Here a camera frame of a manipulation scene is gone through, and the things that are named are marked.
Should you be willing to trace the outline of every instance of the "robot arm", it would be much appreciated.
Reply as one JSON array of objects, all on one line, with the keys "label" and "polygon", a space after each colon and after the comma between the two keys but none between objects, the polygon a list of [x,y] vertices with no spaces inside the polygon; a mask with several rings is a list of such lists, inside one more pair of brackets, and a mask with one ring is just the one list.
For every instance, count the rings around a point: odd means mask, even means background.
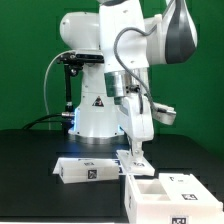
[{"label": "robot arm", "polygon": [[118,120],[130,143],[130,152],[119,150],[118,157],[129,171],[153,175],[142,151],[142,142],[154,135],[151,109],[166,124],[176,113],[153,103],[147,68],[186,61],[196,49],[196,29],[185,0],[171,0],[163,15],[146,20],[138,0],[109,1],[100,6],[99,19],[107,95],[119,99]]}]

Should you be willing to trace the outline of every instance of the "green background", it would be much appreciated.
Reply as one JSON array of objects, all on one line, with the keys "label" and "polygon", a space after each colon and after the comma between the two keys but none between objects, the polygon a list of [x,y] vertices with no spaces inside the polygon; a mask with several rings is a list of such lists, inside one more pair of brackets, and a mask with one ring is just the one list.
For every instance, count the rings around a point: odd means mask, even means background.
[{"label": "green background", "polygon": [[[144,17],[165,9],[165,0],[142,0],[141,4]],[[173,126],[154,122],[155,131],[189,136],[224,158],[224,2],[188,0],[187,4],[198,31],[198,48],[184,64],[150,68],[154,100],[177,111]],[[75,11],[98,12],[98,3],[0,0],[0,11],[0,129],[19,129],[46,114],[46,68],[57,54],[69,49],[59,35],[62,17]],[[80,82],[81,76],[73,81],[76,106],[80,102]],[[62,65],[51,70],[47,92],[50,112],[64,111]]]}]

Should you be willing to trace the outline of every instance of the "black table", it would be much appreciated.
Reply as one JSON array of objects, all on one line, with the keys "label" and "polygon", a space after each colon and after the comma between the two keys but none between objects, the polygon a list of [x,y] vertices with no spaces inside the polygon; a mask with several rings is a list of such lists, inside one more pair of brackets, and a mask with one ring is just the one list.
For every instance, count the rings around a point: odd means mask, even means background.
[{"label": "black table", "polygon": [[[63,184],[52,174],[58,157],[116,158],[118,149],[128,146],[76,143],[60,131],[0,131],[0,221],[128,223],[125,176]],[[143,150],[155,176],[192,173],[224,202],[224,161],[188,137],[157,135]]]}]

